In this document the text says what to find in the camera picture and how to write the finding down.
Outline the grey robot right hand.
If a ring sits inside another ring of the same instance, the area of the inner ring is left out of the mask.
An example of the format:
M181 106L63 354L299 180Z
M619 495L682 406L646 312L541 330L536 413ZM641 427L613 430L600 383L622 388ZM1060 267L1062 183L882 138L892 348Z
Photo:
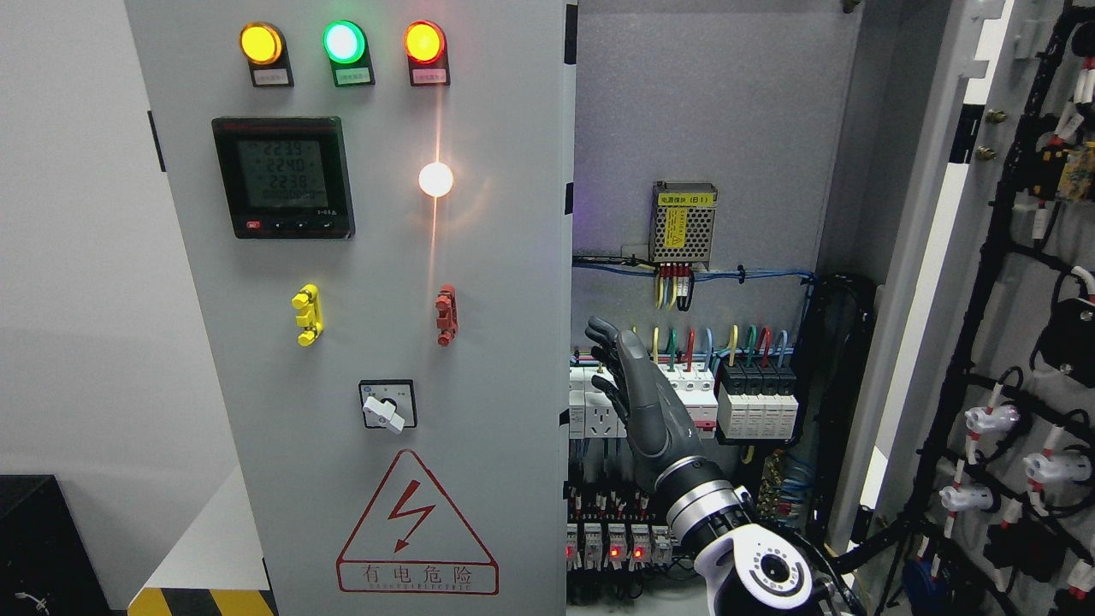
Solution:
M610 382L601 376L591 382L613 403L625 425L642 490L668 502L719 478L718 472L690 467L703 465L704 460L695 425L637 334L618 330L596 316L588 319L585 333L593 342L593 358L613 375Z

